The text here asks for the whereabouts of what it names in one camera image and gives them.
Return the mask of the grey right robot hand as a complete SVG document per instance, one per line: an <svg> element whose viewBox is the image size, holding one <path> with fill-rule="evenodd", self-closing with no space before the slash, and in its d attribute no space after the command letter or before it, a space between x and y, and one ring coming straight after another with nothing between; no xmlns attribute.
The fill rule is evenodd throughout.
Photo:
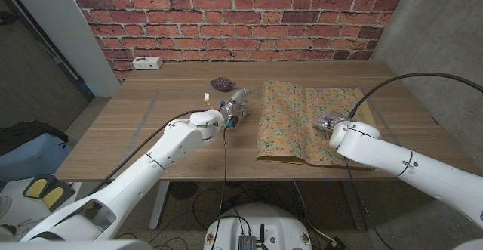
<svg viewBox="0 0 483 250"><path fill-rule="evenodd" d="M323 131L332 131L341 122L348 122L349 118L337 111L330 111L319 116L312 124L312 127Z"/></svg>

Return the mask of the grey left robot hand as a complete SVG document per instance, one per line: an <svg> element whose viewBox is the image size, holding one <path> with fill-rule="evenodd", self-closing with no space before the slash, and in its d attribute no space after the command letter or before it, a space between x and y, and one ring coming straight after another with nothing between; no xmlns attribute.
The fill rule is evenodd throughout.
<svg viewBox="0 0 483 250"><path fill-rule="evenodd" d="M235 116L246 116L251 112L247 107L248 102L245 99L250 94L252 94L251 89L238 89L234 91L231 98L219 110L225 122Z"/></svg>

